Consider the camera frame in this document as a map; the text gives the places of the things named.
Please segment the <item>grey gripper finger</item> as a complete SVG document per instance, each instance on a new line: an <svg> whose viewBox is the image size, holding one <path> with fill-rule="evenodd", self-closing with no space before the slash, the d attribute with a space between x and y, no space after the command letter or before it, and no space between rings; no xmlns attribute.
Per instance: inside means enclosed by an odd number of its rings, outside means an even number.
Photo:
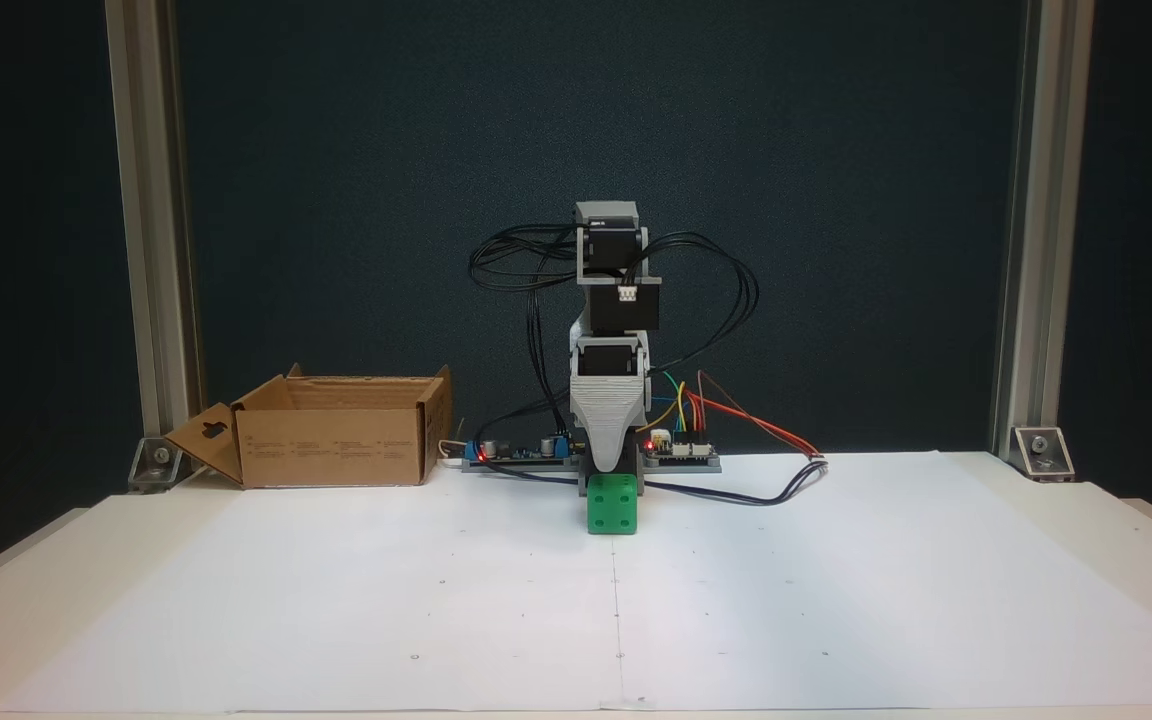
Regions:
<svg viewBox="0 0 1152 720"><path fill-rule="evenodd" d="M626 435L646 424L644 377L573 377L571 407L588 434L588 452L598 473L612 473Z"/></svg>

